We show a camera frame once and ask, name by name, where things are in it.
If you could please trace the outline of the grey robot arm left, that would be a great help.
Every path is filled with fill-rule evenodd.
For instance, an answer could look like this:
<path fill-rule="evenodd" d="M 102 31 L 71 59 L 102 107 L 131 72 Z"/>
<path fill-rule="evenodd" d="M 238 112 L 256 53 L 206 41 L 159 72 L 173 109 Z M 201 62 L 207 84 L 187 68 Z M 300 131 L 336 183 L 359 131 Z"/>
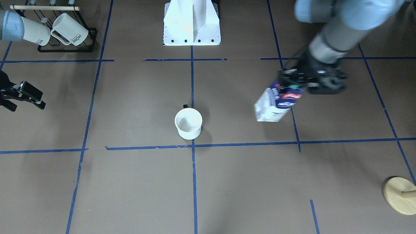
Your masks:
<path fill-rule="evenodd" d="M 341 58 L 403 4 L 403 0 L 297 0 L 298 21 L 324 26 L 294 67 L 295 81 L 315 95 L 342 92 L 347 75 Z"/>

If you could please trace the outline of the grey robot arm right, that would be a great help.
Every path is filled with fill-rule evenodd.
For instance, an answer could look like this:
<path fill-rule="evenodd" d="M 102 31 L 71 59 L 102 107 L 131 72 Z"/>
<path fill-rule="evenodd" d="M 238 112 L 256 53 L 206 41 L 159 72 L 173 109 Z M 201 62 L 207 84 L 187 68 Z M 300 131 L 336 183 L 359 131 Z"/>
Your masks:
<path fill-rule="evenodd" d="M 1 40 L 21 41 L 25 32 L 24 21 L 16 12 L 1 8 Z M 0 105 L 9 111 L 16 111 L 17 105 L 11 99 L 29 102 L 43 110 L 46 103 L 42 100 L 43 92 L 27 81 L 15 84 L 9 80 L 4 71 L 0 71 Z"/>

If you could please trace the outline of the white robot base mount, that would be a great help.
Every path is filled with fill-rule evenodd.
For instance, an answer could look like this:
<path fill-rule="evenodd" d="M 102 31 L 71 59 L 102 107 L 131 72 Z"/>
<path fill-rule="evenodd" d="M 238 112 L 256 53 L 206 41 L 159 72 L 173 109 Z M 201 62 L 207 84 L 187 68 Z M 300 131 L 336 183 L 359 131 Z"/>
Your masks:
<path fill-rule="evenodd" d="M 220 45 L 219 6 L 218 0 L 171 0 L 166 3 L 163 18 L 163 45 Z"/>

